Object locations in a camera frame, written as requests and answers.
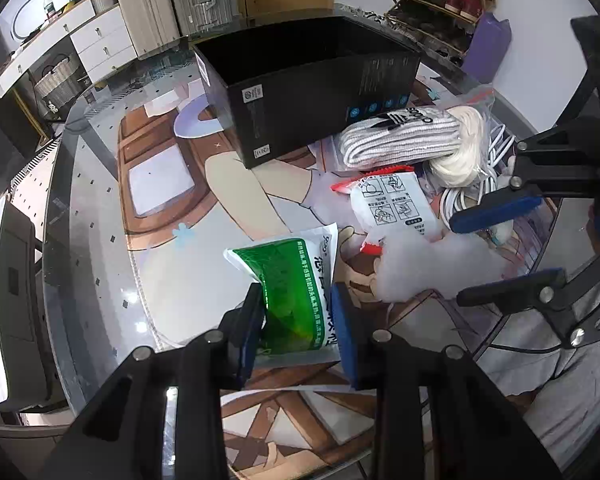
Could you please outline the white plush toy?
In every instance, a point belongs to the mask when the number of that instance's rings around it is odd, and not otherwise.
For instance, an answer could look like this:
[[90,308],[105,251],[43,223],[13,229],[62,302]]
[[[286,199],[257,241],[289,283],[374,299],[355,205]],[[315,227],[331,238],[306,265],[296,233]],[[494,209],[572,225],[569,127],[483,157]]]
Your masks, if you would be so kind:
[[385,237],[374,294],[402,302],[424,290],[451,299],[463,289],[499,281],[509,263],[475,234],[448,233],[432,242],[413,229]]

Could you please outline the green white sachet packet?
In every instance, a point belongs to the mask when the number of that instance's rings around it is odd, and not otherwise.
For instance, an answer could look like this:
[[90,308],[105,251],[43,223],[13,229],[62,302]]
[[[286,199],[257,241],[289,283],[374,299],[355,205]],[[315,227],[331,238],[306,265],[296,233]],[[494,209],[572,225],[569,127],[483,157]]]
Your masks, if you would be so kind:
[[339,359],[330,306],[339,232],[335,223],[230,248],[224,258],[262,286],[265,303],[257,345],[262,366]]

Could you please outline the white drawer desk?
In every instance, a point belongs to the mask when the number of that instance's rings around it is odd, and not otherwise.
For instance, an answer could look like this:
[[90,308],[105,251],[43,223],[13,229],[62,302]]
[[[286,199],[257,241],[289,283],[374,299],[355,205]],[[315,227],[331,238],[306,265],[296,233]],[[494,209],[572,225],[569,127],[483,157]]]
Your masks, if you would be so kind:
[[120,6],[114,0],[82,0],[18,48],[0,69],[0,96],[29,70],[61,53],[77,58],[91,82],[137,59]]

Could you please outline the cream suitcase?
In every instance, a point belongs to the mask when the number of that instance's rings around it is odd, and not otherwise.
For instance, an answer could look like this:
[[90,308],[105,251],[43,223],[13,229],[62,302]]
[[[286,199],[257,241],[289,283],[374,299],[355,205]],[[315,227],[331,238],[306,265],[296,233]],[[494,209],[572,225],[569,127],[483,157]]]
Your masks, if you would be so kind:
[[137,57],[174,47],[181,35],[172,0],[118,0]]

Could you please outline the red white sachet packet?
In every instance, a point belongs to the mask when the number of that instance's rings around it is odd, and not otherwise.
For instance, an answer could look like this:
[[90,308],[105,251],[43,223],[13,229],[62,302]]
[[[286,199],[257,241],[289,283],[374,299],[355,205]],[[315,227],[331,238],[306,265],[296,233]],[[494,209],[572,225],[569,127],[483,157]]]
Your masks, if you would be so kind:
[[380,256],[387,235],[414,231],[438,240],[442,223],[431,209],[412,166],[377,169],[330,187],[349,196],[355,218],[366,232],[361,244],[365,255]]

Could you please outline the black cardboard box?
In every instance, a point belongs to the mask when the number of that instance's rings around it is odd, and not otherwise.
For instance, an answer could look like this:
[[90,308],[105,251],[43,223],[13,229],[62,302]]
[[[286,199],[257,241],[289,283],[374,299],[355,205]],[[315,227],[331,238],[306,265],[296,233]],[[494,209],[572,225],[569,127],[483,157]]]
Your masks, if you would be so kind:
[[422,51],[364,18],[306,12],[195,44],[208,103],[248,169],[407,103]]

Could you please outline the woven laundry basket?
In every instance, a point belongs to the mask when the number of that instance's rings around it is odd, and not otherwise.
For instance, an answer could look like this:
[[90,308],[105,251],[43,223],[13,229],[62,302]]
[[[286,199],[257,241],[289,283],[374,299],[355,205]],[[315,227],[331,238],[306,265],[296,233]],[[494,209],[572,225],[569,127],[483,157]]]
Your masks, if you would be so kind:
[[74,56],[64,56],[54,66],[46,66],[34,85],[36,96],[55,114],[86,88],[87,76]]

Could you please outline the grey striped socks pack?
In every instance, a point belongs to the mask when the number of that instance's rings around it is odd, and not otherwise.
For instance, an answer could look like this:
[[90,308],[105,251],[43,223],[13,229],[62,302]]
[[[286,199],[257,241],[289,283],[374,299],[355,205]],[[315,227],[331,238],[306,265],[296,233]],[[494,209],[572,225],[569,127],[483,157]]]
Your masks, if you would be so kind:
[[390,110],[334,137],[338,162],[350,170],[423,162],[452,155],[460,144],[460,121],[434,106]]

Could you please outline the anime print desk mat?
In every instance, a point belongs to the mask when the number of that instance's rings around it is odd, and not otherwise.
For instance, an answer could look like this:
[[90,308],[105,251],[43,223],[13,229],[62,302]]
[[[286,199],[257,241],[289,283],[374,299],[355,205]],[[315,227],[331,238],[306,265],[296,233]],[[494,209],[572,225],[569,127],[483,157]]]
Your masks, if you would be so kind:
[[[288,237],[312,238],[335,280],[374,320],[429,350],[476,350],[498,320],[494,307],[460,313],[437,286],[407,300],[376,298],[375,256],[347,196],[334,191],[324,142],[248,169],[187,78],[134,86],[117,137],[122,224],[135,280],[127,306],[143,310],[137,335],[181,347],[239,307],[251,275],[226,252]],[[246,390],[223,398],[230,472],[241,479],[309,479],[351,470],[370,449],[376,405],[347,393],[336,346],[261,353]]]

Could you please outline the purple bag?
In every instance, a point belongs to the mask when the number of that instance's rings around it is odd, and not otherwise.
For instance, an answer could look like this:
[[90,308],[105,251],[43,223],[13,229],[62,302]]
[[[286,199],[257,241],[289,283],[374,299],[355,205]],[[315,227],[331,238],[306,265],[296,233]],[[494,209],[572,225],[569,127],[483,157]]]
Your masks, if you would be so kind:
[[486,12],[478,21],[462,70],[482,84],[490,84],[500,68],[512,42],[509,20],[498,20]]

